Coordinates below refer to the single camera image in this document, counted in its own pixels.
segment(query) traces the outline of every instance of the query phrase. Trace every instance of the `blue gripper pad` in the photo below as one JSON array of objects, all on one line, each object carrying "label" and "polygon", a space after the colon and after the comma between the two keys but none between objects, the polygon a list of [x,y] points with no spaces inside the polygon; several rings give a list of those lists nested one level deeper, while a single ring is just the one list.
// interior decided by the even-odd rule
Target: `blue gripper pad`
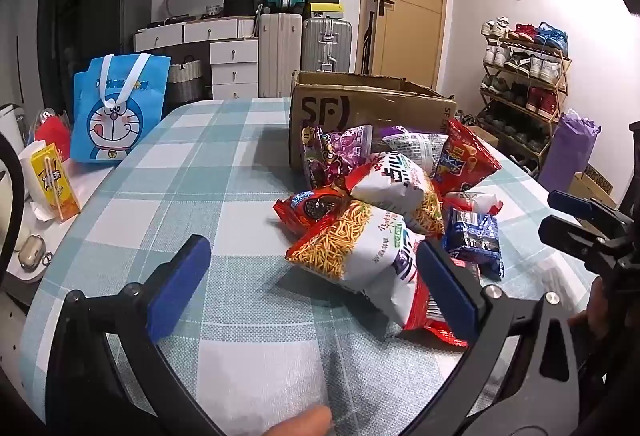
[{"label": "blue gripper pad", "polygon": [[211,246],[202,236],[191,236],[171,260],[173,271],[146,308],[146,332],[153,344],[174,330],[210,261]]},{"label": "blue gripper pad", "polygon": [[[433,299],[440,307],[440,311],[451,328],[451,331],[460,340],[466,340],[472,344],[478,338],[478,310],[469,300],[468,295],[454,276],[457,267],[450,257],[444,252],[436,251],[428,241],[423,241],[418,246],[415,257],[416,266],[420,277],[433,295]],[[466,268],[462,270],[460,277],[472,277]]]},{"label": "blue gripper pad", "polygon": [[552,209],[570,214],[574,218],[590,220],[593,217],[591,202],[589,200],[583,200],[582,198],[576,198],[575,196],[571,196],[571,194],[561,191],[551,191],[546,202]]}]

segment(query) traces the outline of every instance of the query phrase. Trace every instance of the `yellow juice box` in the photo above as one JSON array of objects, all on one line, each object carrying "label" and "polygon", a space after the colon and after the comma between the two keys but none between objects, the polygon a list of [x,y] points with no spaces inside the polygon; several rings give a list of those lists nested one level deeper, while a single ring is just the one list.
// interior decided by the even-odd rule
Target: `yellow juice box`
[{"label": "yellow juice box", "polygon": [[49,207],[61,222],[80,213],[78,200],[62,167],[56,144],[51,143],[35,152],[31,156],[31,166],[38,175]]}]

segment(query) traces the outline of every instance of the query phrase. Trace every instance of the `white bag handle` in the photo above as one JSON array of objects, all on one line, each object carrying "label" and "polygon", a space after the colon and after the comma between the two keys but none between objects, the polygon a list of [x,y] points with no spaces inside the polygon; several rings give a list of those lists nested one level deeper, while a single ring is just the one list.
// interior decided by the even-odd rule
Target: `white bag handle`
[{"label": "white bag handle", "polygon": [[111,59],[113,59],[113,55],[105,55],[102,60],[102,69],[100,70],[100,84],[98,88],[100,89],[100,99],[104,104],[104,108],[107,111],[111,111],[111,109],[119,106],[121,103],[125,102],[131,92],[133,91],[133,86],[136,84],[140,73],[145,67],[146,62],[151,57],[149,53],[141,53],[136,59],[135,64],[131,68],[129,75],[127,76],[127,80],[124,81],[124,86],[120,90],[120,94],[118,95],[117,100],[110,98],[109,100],[105,100],[106,88],[107,88],[107,78],[109,77],[109,66],[111,65]]}]

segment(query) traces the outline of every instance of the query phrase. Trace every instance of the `purple gift bag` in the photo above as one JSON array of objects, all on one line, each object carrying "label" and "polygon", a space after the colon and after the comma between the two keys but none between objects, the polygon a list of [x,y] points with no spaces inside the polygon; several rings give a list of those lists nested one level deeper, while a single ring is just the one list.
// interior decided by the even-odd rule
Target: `purple gift bag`
[{"label": "purple gift bag", "polygon": [[538,183],[549,192],[567,192],[574,174],[587,167],[600,130],[600,126],[580,118],[573,109],[562,113]]}]

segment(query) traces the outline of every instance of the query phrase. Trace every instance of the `shoe rack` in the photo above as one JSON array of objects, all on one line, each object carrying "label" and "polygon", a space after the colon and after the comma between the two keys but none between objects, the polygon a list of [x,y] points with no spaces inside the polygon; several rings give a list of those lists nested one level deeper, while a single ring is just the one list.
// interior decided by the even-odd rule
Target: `shoe rack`
[{"label": "shoe rack", "polygon": [[507,73],[514,76],[514,82],[526,83],[527,93],[530,88],[536,87],[536,88],[543,88],[546,90],[550,90],[556,94],[556,98],[558,100],[558,107],[556,109],[556,112],[553,114],[551,118],[545,118],[544,116],[538,114],[537,112],[529,111],[529,109],[524,108],[523,106],[519,106],[518,104],[511,102],[510,100],[507,100],[506,98],[503,98],[502,96],[497,95],[496,93],[490,92],[489,90],[484,90],[482,88],[479,89],[480,95],[482,96],[482,100],[484,101],[485,109],[489,107],[492,101],[501,102],[505,106],[508,106],[512,109],[516,109],[522,114],[525,114],[533,118],[534,120],[537,120],[542,124],[545,124],[545,126],[548,127],[549,142],[543,147],[543,149],[540,152],[536,152],[531,148],[529,148],[527,145],[524,145],[523,143],[519,142],[515,138],[506,134],[505,132],[495,129],[495,127],[493,127],[491,124],[488,124],[484,120],[478,119],[478,123],[483,129],[487,130],[492,135],[498,137],[498,139],[513,146],[516,150],[521,151],[523,154],[526,154],[527,156],[530,156],[532,158],[536,158],[538,160],[539,167],[542,168],[546,151],[549,148],[549,145],[551,144],[550,139],[553,137],[554,130],[556,128],[556,125],[558,124],[560,113],[564,108],[564,101],[567,95],[569,94],[569,82],[567,78],[567,73],[569,71],[569,68],[571,67],[571,59],[569,57],[565,57],[562,53],[562,50],[559,50],[557,48],[552,48],[549,46],[543,46],[541,44],[535,44],[535,43],[515,40],[515,39],[497,38],[492,36],[484,36],[484,37],[486,38],[488,44],[495,45],[497,43],[498,46],[509,47],[509,48],[524,51],[524,52],[538,54],[539,56],[542,57],[543,60],[553,60],[560,63],[561,74],[558,77],[558,81],[555,84],[549,84],[544,80],[529,77],[528,75],[525,75],[520,71],[513,70],[508,66],[500,68],[498,66],[494,66],[493,64],[487,64],[487,63],[482,64],[484,66],[484,70],[486,74],[489,75],[490,77],[500,76],[500,74]]}]

